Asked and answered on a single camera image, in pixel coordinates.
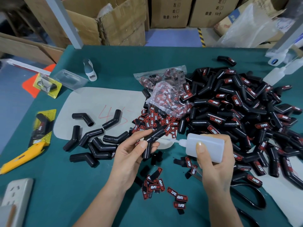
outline red handwriting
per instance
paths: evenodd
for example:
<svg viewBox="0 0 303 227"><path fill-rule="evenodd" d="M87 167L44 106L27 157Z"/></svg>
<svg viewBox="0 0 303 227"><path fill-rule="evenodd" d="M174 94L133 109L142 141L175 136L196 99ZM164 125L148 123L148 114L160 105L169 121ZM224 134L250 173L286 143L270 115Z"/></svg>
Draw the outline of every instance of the red handwriting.
<svg viewBox="0 0 303 227"><path fill-rule="evenodd" d="M104 112L104 110L105 110L105 108L106 108L106 105L105 105L105 107L103 108L103 110L101 111L101 113L100 113L100 115L99 115L99 119L103 119L103 118L106 118L106 121L108 121L108 118L110 118L110 117L114 117L113 115L112 116L110 116L109 115L109 113L111 112L111 110L112 110L112 107L110 107L110 109L109 109L109 111L108 111L108 114L107 114L107 116L104 116L104 117L101 117L102 116L102 113ZM124 118L124 117L122 117L123 119L125 119L125 122L124 123L120 123L120 124L118 124L118 126L120 126L120 125L123 125L123 124L126 124L127 122L128 122L128 120L126 119L126 118Z"/></svg>

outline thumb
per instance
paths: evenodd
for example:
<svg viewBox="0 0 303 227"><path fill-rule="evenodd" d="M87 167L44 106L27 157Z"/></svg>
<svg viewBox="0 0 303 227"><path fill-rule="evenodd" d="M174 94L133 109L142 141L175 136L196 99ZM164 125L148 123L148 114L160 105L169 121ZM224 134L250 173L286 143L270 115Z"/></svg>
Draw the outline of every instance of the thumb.
<svg viewBox="0 0 303 227"><path fill-rule="evenodd" d="M142 153L145 151L146 147L148 145L148 142L145 140L140 141L140 143L132 150L130 153L130 157L135 161L142 155Z"/></svg>
<svg viewBox="0 0 303 227"><path fill-rule="evenodd" d="M198 159L199 166L203 171L211 170L214 168L214 166L211 162L209 152L204 143L197 142L196 152L197 152L197 159Z"/></svg>

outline person's left hand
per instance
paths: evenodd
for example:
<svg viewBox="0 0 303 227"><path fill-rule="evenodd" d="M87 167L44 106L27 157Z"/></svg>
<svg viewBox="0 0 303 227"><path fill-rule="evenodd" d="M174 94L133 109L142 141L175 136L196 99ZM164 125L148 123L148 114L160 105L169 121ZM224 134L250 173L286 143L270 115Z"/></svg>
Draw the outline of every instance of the person's left hand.
<svg viewBox="0 0 303 227"><path fill-rule="evenodd" d="M113 183L123 192L131 187L138 173L142 161L141 155L147 147L147 141L142 140L137 146L135 144L152 132L152 129L137 131L118 146L108 183ZM159 142L154 142L151 152L155 152L159 145Z"/></svg>

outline white glue bottle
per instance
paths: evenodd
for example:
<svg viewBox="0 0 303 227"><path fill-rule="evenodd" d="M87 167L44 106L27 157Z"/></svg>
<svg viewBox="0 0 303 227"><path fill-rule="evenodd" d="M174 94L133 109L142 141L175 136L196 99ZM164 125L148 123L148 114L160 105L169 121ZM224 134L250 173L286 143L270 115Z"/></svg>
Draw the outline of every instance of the white glue bottle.
<svg viewBox="0 0 303 227"><path fill-rule="evenodd" d="M273 70L271 70L270 73L267 74L267 76L263 78L263 81L273 86L275 83L277 83L280 79L282 79L285 76L284 73L285 69L286 67L274 68Z"/></svg>
<svg viewBox="0 0 303 227"><path fill-rule="evenodd" d="M189 133L186 139L176 140L167 139L175 143L179 143L180 146L186 147L186 154L189 156L197 157L196 144L197 142L202 142L205 144L211 161L214 163L221 163L224 151L224 140L217 139L206 135L197 135Z"/></svg>
<svg viewBox="0 0 303 227"><path fill-rule="evenodd" d="M302 66L303 66L303 57L300 59L294 60L289 65L286 65L286 69L285 69L284 73L285 73L285 75L293 74L295 71L297 71Z"/></svg>
<svg viewBox="0 0 303 227"><path fill-rule="evenodd" d="M96 81L97 80L97 74L93 69L93 64L89 59L83 59L84 63L84 71L85 74L89 77L90 81Z"/></svg>
<svg viewBox="0 0 303 227"><path fill-rule="evenodd" d="M280 52L280 53L276 53L269 61L268 64L272 65L272 66L278 66L280 65L285 57L286 54L288 53L288 49L285 49L284 51Z"/></svg>

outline green table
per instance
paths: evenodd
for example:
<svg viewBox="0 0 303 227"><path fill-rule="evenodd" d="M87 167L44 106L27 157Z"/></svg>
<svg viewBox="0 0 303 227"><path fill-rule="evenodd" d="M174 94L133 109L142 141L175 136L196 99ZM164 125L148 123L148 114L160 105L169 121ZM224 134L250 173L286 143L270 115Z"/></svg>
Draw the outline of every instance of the green table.
<svg viewBox="0 0 303 227"><path fill-rule="evenodd" d="M223 49L223 48L187 48L187 47L115 47L84 46L75 50L69 46L63 53L51 76L61 69L67 69L85 76L83 58L89 58L98 75L96 82L87 87L104 87L141 91L142 86L133 77L133 73L157 70L167 67L186 65L189 73L198 67L220 67L224 64L216 61L218 55L229 56L237 61L236 70L265 76L272 67L264 57L266 49ZM300 99L302 76L299 73L286 76L279 84L292 84L293 89L284 93L285 102L303 107ZM20 122L13 137L5 147L0 164L15 158L27 149L35 114L38 111L57 109L59 114L71 91L63 89L57 99L40 93ZM301 133L300 120L293 129ZM22 178L34 178L24 226L71 226L85 211L96 194L104 186L113 160L100 161L97 168L90 168L86 162L70 163L70 153L63 151L66 140L51 139L51 145L41 156L25 165L0 176L0 192L6 185ZM80 147L72 154L87 152ZM114 226L209 226L208 202L202 183L191 177L184 177L186 168L173 164L173 157L185 156L184 148L173 145L165 150L164 160L158 165L163 168L161 178L166 187L170 186L181 194L188 195L189 202L184 215L173 208L173 197L167 192L153 194L152 199L143 200L142 192L136 184L127 192ZM142 163L150 165L150 160ZM233 198L234 203L254 217L260 226L290 226L286 217L277 207L271 196L263 189L267 201L264 211L254 210L241 200Z"/></svg>

